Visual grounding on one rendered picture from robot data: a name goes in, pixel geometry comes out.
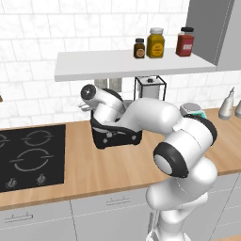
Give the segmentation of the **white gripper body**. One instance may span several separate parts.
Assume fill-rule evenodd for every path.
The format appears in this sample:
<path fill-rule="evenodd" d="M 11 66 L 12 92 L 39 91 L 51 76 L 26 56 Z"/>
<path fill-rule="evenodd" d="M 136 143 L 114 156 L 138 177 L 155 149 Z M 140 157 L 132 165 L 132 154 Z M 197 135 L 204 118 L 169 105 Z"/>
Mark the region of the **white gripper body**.
<path fill-rule="evenodd" d="M 99 104 L 94 111 L 94 118 L 98 122 L 115 121 L 120 111 L 105 104 Z"/>

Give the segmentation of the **red spice jar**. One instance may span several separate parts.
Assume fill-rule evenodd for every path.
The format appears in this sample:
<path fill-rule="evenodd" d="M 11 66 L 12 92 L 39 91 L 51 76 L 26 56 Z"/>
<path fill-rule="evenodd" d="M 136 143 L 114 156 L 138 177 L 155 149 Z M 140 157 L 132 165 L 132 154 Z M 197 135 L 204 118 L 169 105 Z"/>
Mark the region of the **red spice jar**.
<path fill-rule="evenodd" d="M 182 27 L 181 33 L 178 35 L 176 55 L 177 56 L 190 56 L 194 42 L 193 27 Z"/>

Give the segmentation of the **black hob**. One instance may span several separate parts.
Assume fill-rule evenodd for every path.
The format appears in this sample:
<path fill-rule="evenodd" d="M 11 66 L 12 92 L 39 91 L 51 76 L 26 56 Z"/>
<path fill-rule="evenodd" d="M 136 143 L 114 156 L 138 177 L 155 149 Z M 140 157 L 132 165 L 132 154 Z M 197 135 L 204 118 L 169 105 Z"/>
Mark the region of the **black hob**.
<path fill-rule="evenodd" d="M 63 184 L 65 135 L 65 124 L 0 131 L 0 193 Z M 17 184 L 9 188 L 11 178 Z"/>

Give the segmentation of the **yellow spice jar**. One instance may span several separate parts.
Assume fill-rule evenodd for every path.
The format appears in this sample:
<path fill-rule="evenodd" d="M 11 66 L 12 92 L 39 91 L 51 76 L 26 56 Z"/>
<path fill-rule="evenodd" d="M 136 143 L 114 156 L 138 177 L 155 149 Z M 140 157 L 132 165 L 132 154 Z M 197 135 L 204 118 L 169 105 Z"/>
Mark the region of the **yellow spice jar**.
<path fill-rule="evenodd" d="M 163 28 L 153 27 L 150 29 L 150 36 L 147 38 L 147 53 L 149 58 L 162 58 L 164 54 L 165 39 Z"/>

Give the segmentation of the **white wall shelf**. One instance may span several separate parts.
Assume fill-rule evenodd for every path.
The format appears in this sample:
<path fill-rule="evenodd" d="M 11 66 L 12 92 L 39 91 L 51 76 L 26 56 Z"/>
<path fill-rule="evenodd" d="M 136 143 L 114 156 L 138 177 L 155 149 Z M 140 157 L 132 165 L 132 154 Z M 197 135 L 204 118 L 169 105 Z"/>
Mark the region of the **white wall shelf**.
<path fill-rule="evenodd" d="M 163 58 L 134 58 L 132 50 L 64 52 L 57 55 L 55 80 L 77 81 L 150 75 L 214 72 L 216 66 L 192 54 L 179 57 L 166 49 Z"/>

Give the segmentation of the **grey wall cupboard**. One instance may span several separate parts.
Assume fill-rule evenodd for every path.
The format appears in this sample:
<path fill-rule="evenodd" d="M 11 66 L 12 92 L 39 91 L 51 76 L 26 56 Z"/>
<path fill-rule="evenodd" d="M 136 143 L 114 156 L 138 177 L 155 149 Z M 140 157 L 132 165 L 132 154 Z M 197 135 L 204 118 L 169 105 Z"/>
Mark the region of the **grey wall cupboard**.
<path fill-rule="evenodd" d="M 190 0 L 186 25 L 194 28 L 196 56 L 218 72 L 241 71 L 241 0 Z"/>

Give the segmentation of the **small brown spice jar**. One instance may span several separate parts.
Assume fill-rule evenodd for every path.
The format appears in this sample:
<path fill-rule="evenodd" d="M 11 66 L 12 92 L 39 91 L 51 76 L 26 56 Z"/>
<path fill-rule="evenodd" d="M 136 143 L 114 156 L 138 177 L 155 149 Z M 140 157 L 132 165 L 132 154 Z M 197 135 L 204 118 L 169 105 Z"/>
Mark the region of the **small brown spice jar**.
<path fill-rule="evenodd" d="M 137 38 L 134 45 L 134 57 L 135 58 L 144 58 L 145 57 L 145 45 L 144 39 Z"/>

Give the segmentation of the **black framed white canister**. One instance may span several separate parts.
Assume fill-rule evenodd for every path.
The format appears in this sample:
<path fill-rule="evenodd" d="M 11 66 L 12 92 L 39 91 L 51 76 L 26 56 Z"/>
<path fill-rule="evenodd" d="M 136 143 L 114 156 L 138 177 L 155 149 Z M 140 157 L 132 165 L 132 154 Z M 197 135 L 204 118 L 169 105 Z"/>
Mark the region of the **black framed white canister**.
<path fill-rule="evenodd" d="M 159 75 L 135 78 L 134 91 L 138 91 L 139 98 L 158 99 L 161 88 L 163 89 L 162 100 L 165 100 L 167 83 Z"/>

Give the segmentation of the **grey wall outlet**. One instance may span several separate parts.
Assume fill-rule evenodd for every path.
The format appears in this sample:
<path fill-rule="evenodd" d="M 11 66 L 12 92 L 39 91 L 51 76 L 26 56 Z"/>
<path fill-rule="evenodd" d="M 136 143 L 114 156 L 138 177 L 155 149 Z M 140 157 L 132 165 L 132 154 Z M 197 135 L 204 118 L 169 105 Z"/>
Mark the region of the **grey wall outlet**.
<path fill-rule="evenodd" d="M 110 78 L 109 79 L 109 87 L 117 92 L 121 92 L 121 78 Z"/>
<path fill-rule="evenodd" d="M 106 79 L 95 79 L 94 85 L 97 88 L 107 88 L 107 80 Z"/>

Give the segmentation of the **grey drawer front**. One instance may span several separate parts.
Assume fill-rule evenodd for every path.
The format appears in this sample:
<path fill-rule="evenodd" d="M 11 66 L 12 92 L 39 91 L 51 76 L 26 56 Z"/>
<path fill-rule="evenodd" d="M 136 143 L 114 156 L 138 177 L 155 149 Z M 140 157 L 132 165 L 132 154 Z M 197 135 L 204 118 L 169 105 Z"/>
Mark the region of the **grey drawer front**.
<path fill-rule="evenodd" d="M 130 198 L 125 204 L 106 206 L 106 201 Z M 145 241 L 152 209 L 146 188 L 71 200 L 78 241 Z"/>
<path fill-rule="evenodd" d="M 5 218 L 23 216 L 29 220 L 5 223 Z M 69 201 L 0 211 L 0 241 L 77 241 Z"/>
<path fill-rule="evenodd" d="M 210 198 L 210 240 L 241 234 L 241 173 L 219 176 Z"/>

